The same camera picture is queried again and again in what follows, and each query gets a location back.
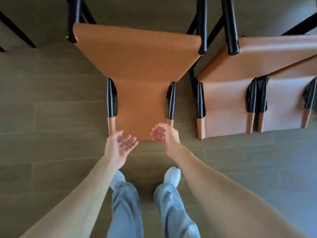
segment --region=forearm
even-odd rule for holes
[[[184,146],[176,150],[173,159],[219,237],[305,237],[254,193],[208,167]]]
[[[88,238],[116,170],[102,157],[82,183],[21,238]]]

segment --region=hand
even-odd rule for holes
[[[117,131],[107,138],[105,157],[113,161],[120,169],[128,154],[138,145],[136,137],[131,138],[131,135],[123,136],[123,131]]]
[[[178,131],[166,123],[159,123],[152,128],[152,139],[162,144],[167,155],[173,159],[177,146],[180,144]]]

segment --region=white shoe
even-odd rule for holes
[[[114,176],[113,179],[110,183],[110,188],[112,188],[112,190],[114,190],[114,188],[116,187],[116,184],[118,183],[118,181],[123,181],[125,182],[125,177],[124,174],[121,171],[117,171]]]
[[[179,184],[180,181],[180,169],[176,167],[169,168],[164,175],[164,183],[171,183],[175,187]]]

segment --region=brown tile floor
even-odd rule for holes
[[[86,0],[97,23],[184,33],[195,0]],[[208,29],[220,0],[208,0]],[[280,35],[316,11],[315,0],[235,0],[239,35]],[[0,0],[1,11],[37,44],[32,50],[0,23],[0,237],[17,238],[60,202],[102,156],[107,137],[106,78],[65,41],[65,0]],[[224,44],[221,32],[198,63]],[[249,188],[309,237],[317,237],[317,116],[306,130],[196,138],[188,75],[176,86],[175,127],[209,166]],[[145,237],[162,237],[151,202],[173,165],[161,146],[142,141],[123,172],[142,200]],[[178,190],[202,237],[211,227],[184,179]],[[91,237],[106,237],[111,192]]]

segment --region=pant leg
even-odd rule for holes
[[[154,192],[154,203],[161,215],[165,238],[200,238],[198,227],[186,213],[174,185],[160,184]]]
[[[141,204],[136,188],[120,181],[112,195],[112,221],[108,238],[143,238]]]

